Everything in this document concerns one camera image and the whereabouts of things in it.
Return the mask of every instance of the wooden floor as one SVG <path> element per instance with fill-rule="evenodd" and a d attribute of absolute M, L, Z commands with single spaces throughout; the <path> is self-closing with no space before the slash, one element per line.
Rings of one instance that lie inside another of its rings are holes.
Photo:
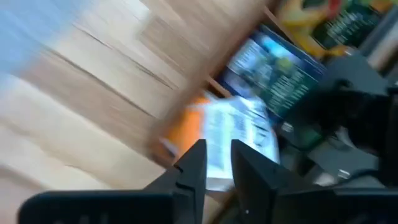
<path fill-rule="evenodd" d="M 14 223 L 19 204 L 43 190 L 139 189 L 159 176 L 151 127 L 263 4 L 0 4 L 0 222 Z"/>

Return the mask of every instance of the light blue surface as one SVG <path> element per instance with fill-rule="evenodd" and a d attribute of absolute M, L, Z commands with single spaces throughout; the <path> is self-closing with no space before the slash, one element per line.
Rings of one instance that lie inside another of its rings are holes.
<path fill-rule="evenodd" d="M 5 0 L 0 3 L 0 74 L 15 73 L 72 24 L 87 1 Z"/>

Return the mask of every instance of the black object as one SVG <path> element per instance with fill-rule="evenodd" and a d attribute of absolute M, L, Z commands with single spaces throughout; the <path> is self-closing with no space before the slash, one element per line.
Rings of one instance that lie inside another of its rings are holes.
<path fill-rule="evenodd" d="M 236 194 L 243 223 L 397 223 L 398 190 L 324 188 L 232 142 Z"/>
<path fill-rule="evenodd" d="M 206 180 L 206 141 L 199 140 L 143 190 L 63 191 L 26 201 L 20 224 L 200 224 Z"/>

